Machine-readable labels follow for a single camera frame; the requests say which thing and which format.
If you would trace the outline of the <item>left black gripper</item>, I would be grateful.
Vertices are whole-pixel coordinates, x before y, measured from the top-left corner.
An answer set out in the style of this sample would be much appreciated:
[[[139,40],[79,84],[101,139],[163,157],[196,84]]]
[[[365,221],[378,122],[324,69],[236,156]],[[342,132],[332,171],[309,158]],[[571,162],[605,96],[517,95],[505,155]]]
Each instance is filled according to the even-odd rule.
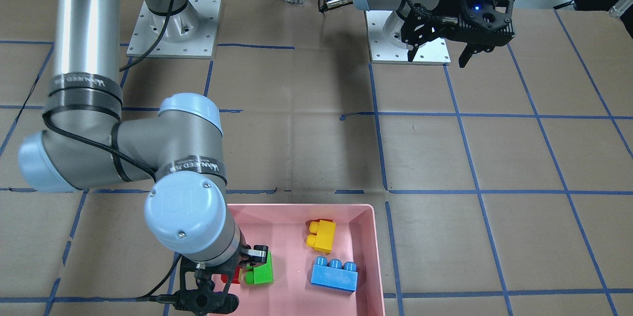
[[[504,46],[515,37],[512,24],[514,0],[440,0],[435,12],[457,18],[456,25],[427,23],[407,4],[402,4],[400,40],[405,44],[407,61],[412,63],[419,48],[440,36],[467,43],[458,59],[459,68],[465,68],[473,55],[488,47]]]

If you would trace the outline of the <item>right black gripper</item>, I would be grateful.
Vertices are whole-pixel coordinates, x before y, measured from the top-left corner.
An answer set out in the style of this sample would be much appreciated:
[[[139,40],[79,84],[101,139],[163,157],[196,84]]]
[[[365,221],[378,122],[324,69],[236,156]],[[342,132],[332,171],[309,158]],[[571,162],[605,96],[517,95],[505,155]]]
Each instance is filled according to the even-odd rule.
[[[239,246],[235,254],[228,261],[219,266],[205,266],[198,268],[197,263],[183,257],[180,265],[180,289],[178,290],[178,310],[188,311],[196,316],[206,314],[227,315],[239,307],[239,298],[230,294],[230,284],[220,284],[219,289],[213,280],[215,275],[227,277],[236,276],[236,268],[242,262],[244,267],[256,268],[265,265],[269,257],[267,245],[247,244]],[[196,279],[196,288],[188,289],[186,275],[192,273]]]

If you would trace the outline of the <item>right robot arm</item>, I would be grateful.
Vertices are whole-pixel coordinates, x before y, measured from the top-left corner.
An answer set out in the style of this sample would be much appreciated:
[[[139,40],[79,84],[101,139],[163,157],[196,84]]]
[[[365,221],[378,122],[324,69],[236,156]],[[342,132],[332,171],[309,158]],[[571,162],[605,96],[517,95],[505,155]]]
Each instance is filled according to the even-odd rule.
[[[59,0],[45,131],[18,151],[22,177],[40,192],[73,192],[121,181],[154,181],[145,200],[149,230],[178,254],[180,289],[140,302],[197,316],[230,314],[239,298],[214,275],[263,265],[269,249],[249,246],[226,201],[224,132],[204,95],[177,93],[158,115],[123,121],[118,75],[120,0]]]

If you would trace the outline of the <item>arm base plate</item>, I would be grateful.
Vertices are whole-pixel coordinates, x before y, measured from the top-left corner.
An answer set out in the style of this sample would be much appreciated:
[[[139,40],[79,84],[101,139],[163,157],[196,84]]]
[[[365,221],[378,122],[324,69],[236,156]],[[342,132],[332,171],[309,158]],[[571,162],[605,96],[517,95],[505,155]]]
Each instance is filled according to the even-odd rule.
[[[391,10],[368,10],[365,13],[370,59],[380,64],[448,65],[452,62],[445,39],[423,44],[412,61],[409,46],[402,42],[404,21]]]
[[[190,0],[183,12],[171,17],[149,58],[212,59],[219,28],[221,0]],[[158,38],[164,18],[143,3],[127,54],[140,57]]]

